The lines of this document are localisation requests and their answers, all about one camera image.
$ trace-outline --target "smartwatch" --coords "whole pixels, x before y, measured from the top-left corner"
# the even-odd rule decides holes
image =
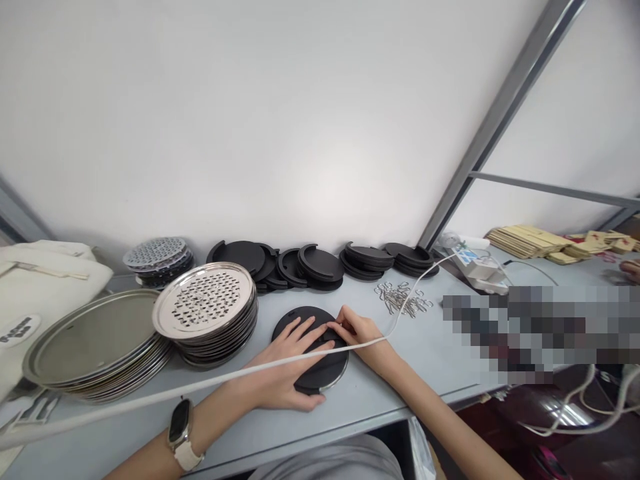
[[[171,423],[169,424],[168,442],[173,456],[185,472],[196,468],[205,457],[204,455],[198,457],[191,448],[189,434],[192,420],[193,404],[191,400],[182,400],[173,410]]]

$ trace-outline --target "plastic bag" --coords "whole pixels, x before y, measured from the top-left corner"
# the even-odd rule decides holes
[[[416,417],[409,419],[409,437],[416,480],[435,480],[435,466],[429,442]]]

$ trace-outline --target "power strip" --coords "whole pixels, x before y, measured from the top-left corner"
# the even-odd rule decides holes
[[[509,288],[503,281],[505,274],[492,257],[479,257],[472,250],[446,250],[456,254],[451,259],[473,288],[498,295],[507,294]]]

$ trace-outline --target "hand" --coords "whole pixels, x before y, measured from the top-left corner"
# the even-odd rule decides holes
[[[276,360],[281,360],[296,355],[302,355],[313,342],[318,340],[327,331],[324,324],[305,335],[307,329],[312,326],[315,317],[311,317],[300,326],[300,317],[288,324],[282,333],[256,358],[251,360],[247,367],[261,365]],[[312,351],[330,350],[335,342],[329,341]],[[286,363],[278,367],[272,367],[260,372],[252,373],[246,377],[231,380],[240,389],[242,395],[251,398],[252,408],[265,409],[294,409],[311,411],[325,401],[324,395],[305,395],[293,388],[300,375],[318,363],[324,355],[302,359]]]
[[[640,260],[625,260],[620,264],[620,270],[625,272],[630,280],[640,283]]]
[[[342,306],[335,322],[328,322],[327,325],[349,345],[367,343],[383,336],[373,320],[361,317],[347,305]],[[386,340],[356,349],[355,352],[381,377],[388,372],[391,361],[399,359],[398,354]]]

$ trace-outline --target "stack of black lids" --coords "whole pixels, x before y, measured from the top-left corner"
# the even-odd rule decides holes
[[[268,293],[289,288],[275,271],[277,258],[278,250],[266,243],[236,241],[227,244],[222,240],[209,252],[207,263],[226,261],[241,265],[251,275],[256,291]]]
[[[345,271],[358,280],[380,280],[394,264],[394,258],[384,250],[374,247],[353,247],[353,242],[345,245],[340,252],[340,262]]]
[[[422,247],[411,248],[401,243],[388,243],[385,251],[395,259],[393,268],[410,277],[418,278],[433,266],[432,256]],[[439,271],[440,267],[436,265],[423,278],[431,278]]]
[[[292,288],[336,290],[342,285],[344,268],[334,255],[316,249],[316,244],[280,253],[265,243],[219,242],[207,256],[207,263],[237,263],[253,278],[258,293]]]
[[[310,243],[278,256],[277,271],[290,288],[332,291],[340,288],[345,270],[336,256]]]
[[[310,317],[315,317],[313,325],[307,331],[318,328],[327,322],[335,321],[335,318],[333,318],[330,313],[317,307],[298,307],[291,310],[280,319],[278,324],[275,326],[271,340],[275,340],[275,338],[282,333],[282,330],[284,330],[288,324],[296,320],[298,317],[300,317],[301,322],[304,322]],[[346,342],[342,340],[336,332],[328,329],[318,340],[311,344],[305,353],[322,346],[322,344],[330,340],[334,340],[334,348],[347,346]],[[296,380],[293,386],[299,392],[307,395],[317,395],[318,393],[332,387],[336,382],[338,382],[338,380],[340,380],[342,374],[347,368],[348,360],[348,351],[327,355],[309,370],[304,372],[302,376]]]

